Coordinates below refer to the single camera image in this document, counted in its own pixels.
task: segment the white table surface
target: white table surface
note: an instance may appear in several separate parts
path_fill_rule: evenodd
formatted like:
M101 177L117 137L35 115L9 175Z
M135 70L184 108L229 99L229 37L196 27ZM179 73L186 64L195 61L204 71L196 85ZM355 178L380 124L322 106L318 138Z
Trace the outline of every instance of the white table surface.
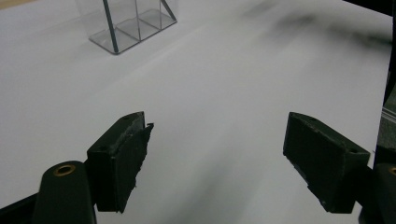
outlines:
M358 223L282 155L290 111L375 149L391 18L340 0L181 0L179 23L112 56L72 0L0 10L0 207L119 117L155 128L125 213L98 223Z

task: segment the acrylic divider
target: acrylic divider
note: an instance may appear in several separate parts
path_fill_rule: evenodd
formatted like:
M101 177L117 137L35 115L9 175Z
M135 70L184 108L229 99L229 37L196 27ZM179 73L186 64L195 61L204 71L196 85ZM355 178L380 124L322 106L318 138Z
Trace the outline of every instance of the acrylic divider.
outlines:
M76 0L89 39L119 54L177 22L177 0Z

